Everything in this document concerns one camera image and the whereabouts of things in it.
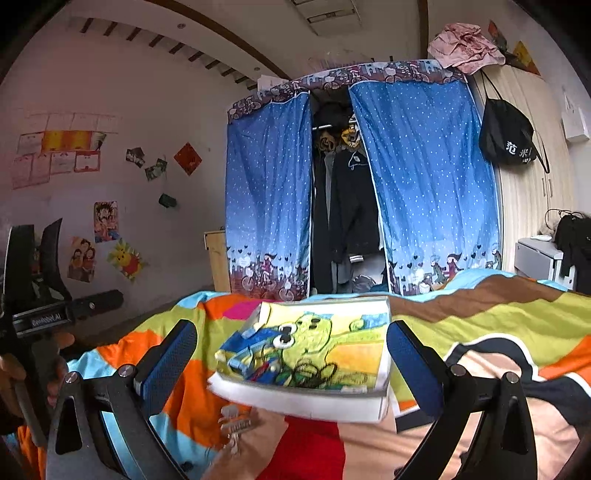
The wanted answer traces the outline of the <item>person's left hand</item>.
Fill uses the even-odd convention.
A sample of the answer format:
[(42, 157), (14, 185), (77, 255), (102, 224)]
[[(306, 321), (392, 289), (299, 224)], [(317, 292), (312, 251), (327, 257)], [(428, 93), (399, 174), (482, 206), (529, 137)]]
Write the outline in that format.
[[(66, 331), (55, 333), (53, 338), (57, 344), (57, 352), (70, 347), (75, 341), (74, 335)], [(62, 380), (68, 373), (68, 366), (65, 359), (60, 355), (57, 356), (52, 366), (54, 367), (54, 373), (46, 387), (48, 393), (46, 401), (49, 406), (54, 407), (57, 402)], [(26, 378), (24, 368), (13, 355), (6, 354), (1, 356), (0, 374), (2, 401), (12, 415), (23, 418), (23, 413), (17, 400), (15, 386), (17, 382), (21, 382)]]

